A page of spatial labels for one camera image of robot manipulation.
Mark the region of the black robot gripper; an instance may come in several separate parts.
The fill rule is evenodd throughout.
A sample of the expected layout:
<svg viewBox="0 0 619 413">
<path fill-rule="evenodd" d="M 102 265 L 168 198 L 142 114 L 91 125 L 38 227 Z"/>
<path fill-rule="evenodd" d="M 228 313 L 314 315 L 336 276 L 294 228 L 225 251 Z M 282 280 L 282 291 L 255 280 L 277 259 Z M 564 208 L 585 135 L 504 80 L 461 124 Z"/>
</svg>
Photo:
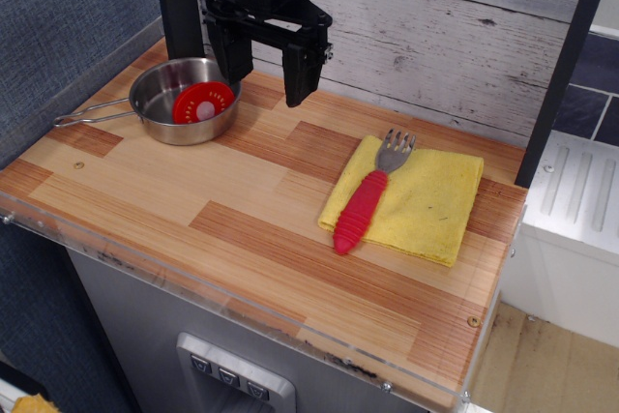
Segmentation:
<svg viewBox="0 0 619 413">
<path fill-rule="evenodd" d="M 221 74 L 236 83 L 253 70 L 253 42 L 282 51 L 288 107 L 313 93 L 330 58 L 331 17 L 310 0 L 204 0 L 204 23 Z"/>
</svg>

